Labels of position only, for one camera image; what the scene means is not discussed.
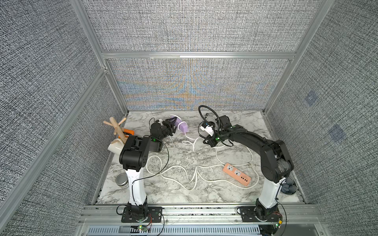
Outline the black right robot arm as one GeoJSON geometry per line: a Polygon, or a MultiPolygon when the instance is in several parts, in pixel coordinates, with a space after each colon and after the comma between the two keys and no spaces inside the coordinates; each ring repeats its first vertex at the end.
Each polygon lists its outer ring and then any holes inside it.
{"type": "Polygon", "coordinates": [[[212,135],[204,137],[204,144],[215,147],[225,140],[240,143],[260,156],[260,168],[264,176],[263,189],[256,201],[255,211],[267,215],[277,210],[277,196],[282,183],[294,169],[293,162],[282,140],[273,141],[248,131],[236,124],[232,125],[227,116],[216,119],[218,127],[212,135]]]}

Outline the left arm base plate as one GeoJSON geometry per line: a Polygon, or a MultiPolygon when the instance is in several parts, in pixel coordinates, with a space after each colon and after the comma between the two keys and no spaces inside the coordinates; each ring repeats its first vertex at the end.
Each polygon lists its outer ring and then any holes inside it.
{"type": "Polygon", "coordinates": [[[122,213],[122,223],[161,223],[162,207],[126,206],[122,213]]]}

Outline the black and white power strip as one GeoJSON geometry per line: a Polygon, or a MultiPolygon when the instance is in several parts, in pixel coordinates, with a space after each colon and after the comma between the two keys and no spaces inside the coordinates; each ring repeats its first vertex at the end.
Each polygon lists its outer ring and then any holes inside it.
{"type": "Polygon", "coordinates": [[[205,116],[205,119],[206,119],[206,123],[209,126],[216,127],[218,125],[216,119],[213,117],[205,116]]]}

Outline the pink power strip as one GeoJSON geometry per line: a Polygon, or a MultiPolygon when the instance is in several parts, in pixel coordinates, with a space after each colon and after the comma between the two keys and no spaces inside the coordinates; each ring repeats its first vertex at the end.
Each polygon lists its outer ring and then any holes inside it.
{"type": "Polygon", "coordinates": [[[243,186],[248,186],[251,182],[251,178],[248,175],[244,174],[239,169],[237,169],[229,163],[226,163],[224,165],[223,171],[243,186]]]}

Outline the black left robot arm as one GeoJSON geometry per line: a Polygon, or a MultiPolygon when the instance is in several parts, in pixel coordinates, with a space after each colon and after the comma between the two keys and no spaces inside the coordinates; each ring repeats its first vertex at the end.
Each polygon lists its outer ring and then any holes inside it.
{"type": "Polygon", "coordinates": [[[165,145],[163,139],[172,136],[176,130],[177,117],[162,121],[154,121],[150,125],[150,134],[143,137],[129,136],[124,145],[119,162],[128,177],[130,199],[129,204],[141,207],[147,203],[147,194],[144,189],[144,170],[150,152],[161,152],[165,145]]]}

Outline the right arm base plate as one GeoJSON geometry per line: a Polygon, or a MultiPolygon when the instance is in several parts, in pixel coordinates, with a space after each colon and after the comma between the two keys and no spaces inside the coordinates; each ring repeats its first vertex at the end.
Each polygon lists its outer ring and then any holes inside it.
{"type": "Polygon", "coordinates": [[[243,222],[276,222],[282,221],[283,216],[278,207],[265,208],[264,206],[242,206],[237,209],[243,222]]]}

